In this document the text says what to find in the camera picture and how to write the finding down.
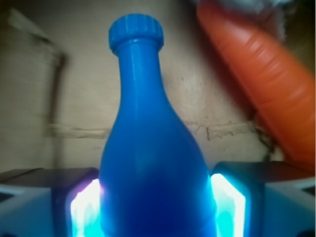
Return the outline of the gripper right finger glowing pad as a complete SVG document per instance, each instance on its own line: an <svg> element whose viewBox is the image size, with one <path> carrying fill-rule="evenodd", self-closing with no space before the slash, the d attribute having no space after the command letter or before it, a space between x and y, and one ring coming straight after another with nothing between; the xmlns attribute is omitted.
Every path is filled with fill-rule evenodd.
<svg viewBox="0 0 316 237"><path fill-rule="evenodd" d="M284 161L222 161L211 184L219 237L313 237L316 172Z"/></svg>

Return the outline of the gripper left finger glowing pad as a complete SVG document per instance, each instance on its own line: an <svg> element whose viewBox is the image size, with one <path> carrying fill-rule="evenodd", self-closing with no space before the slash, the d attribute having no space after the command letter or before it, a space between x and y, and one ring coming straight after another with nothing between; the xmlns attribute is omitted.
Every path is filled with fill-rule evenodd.
<svg viewBox="0 0 316 237"><path fill-rule="evenodd" d="M97 168L13 169L0 175L2 237L72 236L71 202Z"/></svg>

